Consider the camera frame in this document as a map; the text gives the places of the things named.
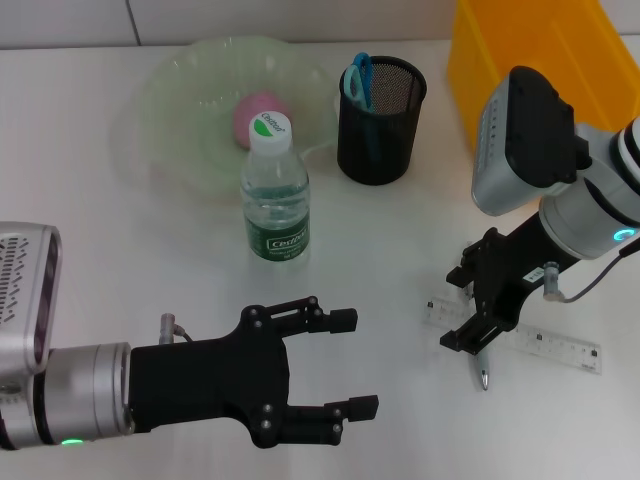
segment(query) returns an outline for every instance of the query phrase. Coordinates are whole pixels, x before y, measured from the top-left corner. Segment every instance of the blue scissor handle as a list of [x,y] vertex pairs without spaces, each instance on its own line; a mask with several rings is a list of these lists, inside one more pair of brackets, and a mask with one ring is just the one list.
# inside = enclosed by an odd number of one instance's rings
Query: blue scissor handle
[[[351,82],[354,83],[355,93],[351,91]],[[365,112],[369,111],[369,108],[367,107],[365,90],[362,86],[360,69],[356,65],[349,65],[347,67],[347,70],[344,72],[342,89],[344,90],[344,94],[347,96],[347,98],[351,100],[351,102],[353,102],[356,107],[364,110]]]
[[360,52],[353,59],[353,65],[358,67],[362,76],[362,88],[364,89],[364,96],[367,101],[367,108],[371,107],[371,82],[373,81],[373,65],[371,64],[371,57],[365,52]]

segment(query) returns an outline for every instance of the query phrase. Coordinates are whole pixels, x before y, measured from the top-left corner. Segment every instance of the bottle label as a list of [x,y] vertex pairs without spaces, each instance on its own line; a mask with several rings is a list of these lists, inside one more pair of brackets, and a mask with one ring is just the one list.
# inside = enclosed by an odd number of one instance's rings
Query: bottle label
[[269,230],[259,227],[247,217],[249,246],[258,256],[272,262],[284,262],[300,255],[309,245],[309,214],[289,228]]

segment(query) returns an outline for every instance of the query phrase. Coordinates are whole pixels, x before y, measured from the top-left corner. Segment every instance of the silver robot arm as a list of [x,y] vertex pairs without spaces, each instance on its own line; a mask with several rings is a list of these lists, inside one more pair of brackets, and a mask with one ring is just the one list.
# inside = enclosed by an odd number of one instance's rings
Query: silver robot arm
[[[229,335],[194,342],[161,319],[160,345],[49,349],[60,280],[58,230],[0,222],[0,449],[82,443],[229,417],[259,448],[338,445],[345,421],[372,420],[375,395],[290,406],[285,337],[356,329],[353,309],[316,297],[251,305]],[[187,343],[174,343],[181,336]]]
[[514,329],[528,295],[544,285],[547,300],[566,299],[558,275],[580,260],[598,258],[640,231],[640,119],[618,133],[575,125],[573,108],[548,80],[516,67],[493,93],[478,129],[472,198],[498,216],[541,198],[538,213],[509,235],[495,228],[466,248],[447,282],[473,284],[476,314],[440,343],[478,354]]

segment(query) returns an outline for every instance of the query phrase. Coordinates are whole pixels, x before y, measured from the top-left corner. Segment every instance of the yellow bin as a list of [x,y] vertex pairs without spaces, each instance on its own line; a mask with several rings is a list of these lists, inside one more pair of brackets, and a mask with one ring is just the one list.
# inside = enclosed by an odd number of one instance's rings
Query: yellow bin
[[516,65],[544,74],[578,122],[616,131],[640,115],[640,70],[597,0],[458,0],[447,73],[474,150]]

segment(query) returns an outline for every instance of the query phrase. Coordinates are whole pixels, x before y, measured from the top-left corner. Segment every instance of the water bottle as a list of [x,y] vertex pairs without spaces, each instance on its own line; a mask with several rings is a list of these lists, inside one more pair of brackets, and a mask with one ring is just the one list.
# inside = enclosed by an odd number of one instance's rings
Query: water bottle
[[241,178],[249,246],[267,260],[291,260],[309,244],[309,176],[292,149],[291,123],[263,112],[251,120],[249,139]]

